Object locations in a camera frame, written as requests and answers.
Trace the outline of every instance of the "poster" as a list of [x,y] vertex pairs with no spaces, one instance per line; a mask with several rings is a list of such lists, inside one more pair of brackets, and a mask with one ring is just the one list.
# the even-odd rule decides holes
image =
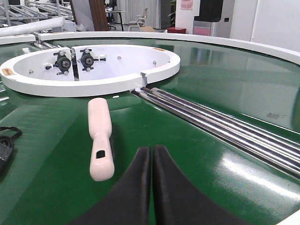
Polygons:
[[181,0],[181,10],[193,10],[193,0]]

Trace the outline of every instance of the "white plastic handle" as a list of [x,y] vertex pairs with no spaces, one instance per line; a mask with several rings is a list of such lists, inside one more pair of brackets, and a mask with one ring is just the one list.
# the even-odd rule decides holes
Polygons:
[[93,141],[90,158],[90,175],[94,181],[108,180],[113,176],[114,164],[109,137],[112,122],[107,101],[94,98],[88,104],[89,132]]

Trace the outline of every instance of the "yellow sticker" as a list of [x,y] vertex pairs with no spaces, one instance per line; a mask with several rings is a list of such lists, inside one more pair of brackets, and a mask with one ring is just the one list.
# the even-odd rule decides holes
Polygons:
[[4,68],[2,69],[2,72],[4,73],[5,76],[10,76],[14,74],[14,72],[10,68]]
[[159,50],[159,51],[165,51],[165,49],[162,49],[162,48],[153,48],[153,49],[156,49],[156,50]]

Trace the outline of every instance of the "curtain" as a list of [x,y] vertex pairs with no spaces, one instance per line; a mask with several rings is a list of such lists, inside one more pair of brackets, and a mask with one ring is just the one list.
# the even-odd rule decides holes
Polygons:
[[[148,8],[145,26],[160,29],[161,0],[117,0],[115,10],[126,11],[125,13],[122,13],[122,21],[123,23],[128,24],[130,21],[136,21],[138,18],[137,15],[142,15],[145,8]],[[118,16],[115,16],[115,22],[120,23],[120,18]]]

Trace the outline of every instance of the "handle hole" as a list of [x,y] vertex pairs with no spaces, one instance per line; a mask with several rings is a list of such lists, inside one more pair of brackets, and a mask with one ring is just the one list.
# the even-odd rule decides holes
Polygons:
[[96,158],[103,158],[105,157],[105,151],[104,150],[100,150],[96,153]]

